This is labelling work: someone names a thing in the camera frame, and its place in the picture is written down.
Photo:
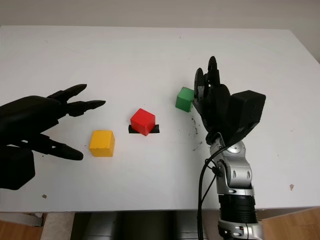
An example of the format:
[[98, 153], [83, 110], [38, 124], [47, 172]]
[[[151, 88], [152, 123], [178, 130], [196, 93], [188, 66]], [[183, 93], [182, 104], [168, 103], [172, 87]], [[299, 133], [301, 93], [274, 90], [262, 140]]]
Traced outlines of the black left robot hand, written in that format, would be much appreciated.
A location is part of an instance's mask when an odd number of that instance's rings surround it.
[[31, 95], [2, 105], [0, 107], [1, 145], [14, 145], [46, 155], [81, 161], [84, 155], [80, 151], [51, 140], [43, 132], [56, 126], [59, 119], [66, 115], [82, 116], [86, 111], [105, 104], [104, 100], [68, 102], [86, 87], [86, 84], [78, 84], [47, 97]]

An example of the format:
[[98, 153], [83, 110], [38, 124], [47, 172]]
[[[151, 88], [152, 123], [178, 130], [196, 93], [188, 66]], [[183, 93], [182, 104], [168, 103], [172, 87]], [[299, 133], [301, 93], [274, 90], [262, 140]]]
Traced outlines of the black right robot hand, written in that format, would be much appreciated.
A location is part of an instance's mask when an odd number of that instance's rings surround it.
[[211, 145], [222, 133], [228, 108], [230, 91], [220, 81], [217, 60], [211, 56], [207, 73], [198, 68], [194, 78], [194, 97], [192, 104], [201, 116], [207, 131], [206, 143]]

